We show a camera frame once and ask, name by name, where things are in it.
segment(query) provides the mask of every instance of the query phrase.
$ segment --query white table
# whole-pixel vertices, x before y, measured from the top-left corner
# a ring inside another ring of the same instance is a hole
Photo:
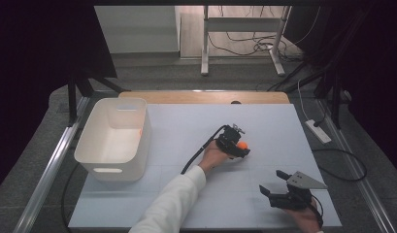
[[[129,229],[223,124],[236,123],[246,130],[242,140],[251,152],[213,170],[182,229],[295,227],[287,214],[270,207],[258,185],[285,193],[285,181],[276,170],[301,171],[323,182],[291,104],[149,104],[148,108],[152,137],[144,176],[134,183],[107,183],[88,175],[69,227]],[[341,226],[328,191],[313,190],[313,195],[323,205],[324,227]]]

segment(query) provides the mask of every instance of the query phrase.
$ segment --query orange object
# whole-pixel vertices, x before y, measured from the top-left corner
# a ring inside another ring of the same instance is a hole
[[[246,142],[238,142],[237,148],[242,150],[248,149],[248,144]]]

